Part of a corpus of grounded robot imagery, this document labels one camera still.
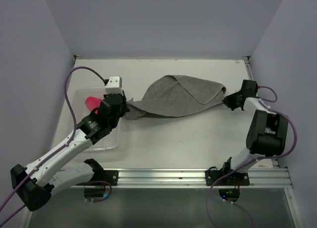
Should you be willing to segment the grey towel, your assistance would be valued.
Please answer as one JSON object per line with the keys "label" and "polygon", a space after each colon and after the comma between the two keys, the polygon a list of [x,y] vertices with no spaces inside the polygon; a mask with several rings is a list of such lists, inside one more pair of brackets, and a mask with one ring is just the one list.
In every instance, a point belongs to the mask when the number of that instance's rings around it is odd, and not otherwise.
{"label": "grey towel", "polygon": [[146,90],[139,101],[127,102],[126,118],[136,120],[148,115],[184,117],[220,105],[226,87],[218,82],[185,75],[166,75]]}

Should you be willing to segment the pink towel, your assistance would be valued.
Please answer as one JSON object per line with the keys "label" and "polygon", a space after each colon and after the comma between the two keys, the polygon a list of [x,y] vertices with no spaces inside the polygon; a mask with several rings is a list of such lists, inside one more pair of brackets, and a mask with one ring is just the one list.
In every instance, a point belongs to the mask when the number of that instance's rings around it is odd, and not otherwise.
{"label": "pink towel", "polygon": [[102,100],[100,98],[90,96],[85,100],[85,106],[89,111],[93,111],[94,109],[98,109],[100,107],[101,101]]}

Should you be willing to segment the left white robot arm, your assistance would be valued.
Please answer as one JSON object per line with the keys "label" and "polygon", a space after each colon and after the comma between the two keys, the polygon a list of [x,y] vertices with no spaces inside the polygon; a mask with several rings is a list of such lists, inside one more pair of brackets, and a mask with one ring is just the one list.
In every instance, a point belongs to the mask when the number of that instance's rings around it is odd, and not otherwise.
{"label": "left white robot arm", "polygon": [[29,211],[43,207],[57,188],[54,175],[79,153],[95,145],[115,129],[129,109],[124,92],[105,94],[98,108],[84,117],[59,145],[36,162],[10,170],[14,192]]}

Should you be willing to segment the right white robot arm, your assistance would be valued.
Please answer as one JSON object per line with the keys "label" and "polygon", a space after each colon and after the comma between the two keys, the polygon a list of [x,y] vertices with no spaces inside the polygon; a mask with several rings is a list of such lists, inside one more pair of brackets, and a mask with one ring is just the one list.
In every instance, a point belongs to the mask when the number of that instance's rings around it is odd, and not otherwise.
{"label": "right white robot arm", "polygon": [[256,81],[243,80],[241,89],[223,100],[231,110],[241,109],[253,117],[245,147],[228,159],[228,168],[220,173],[225,184],[233,184],[238,173],[247,173],[259,160],[281,156],[284,152],[288,120],[271,111],[264,100],[257,97],[259,88]]}

